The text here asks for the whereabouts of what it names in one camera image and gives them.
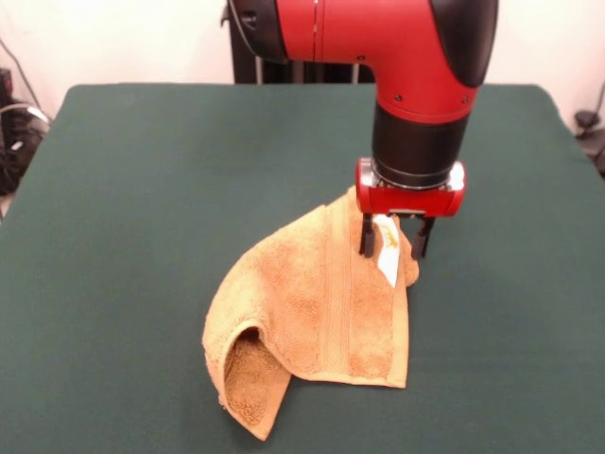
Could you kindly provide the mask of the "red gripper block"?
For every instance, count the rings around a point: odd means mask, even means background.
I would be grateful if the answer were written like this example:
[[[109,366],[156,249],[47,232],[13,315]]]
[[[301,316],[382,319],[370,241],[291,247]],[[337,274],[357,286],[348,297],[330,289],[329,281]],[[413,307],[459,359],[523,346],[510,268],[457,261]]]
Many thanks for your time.
[[[444,184],[428,189],[409,189],[387,184],[372,169],[371,158],[360,158],[355,169],[357,206],[363,213],[359,253],[373,256],[375,235],[372,215],[415,215],[425,217],[411,242],[413,259],[423,259],[435,219],[453,217],[462,205],[466,174],[455,162]]]

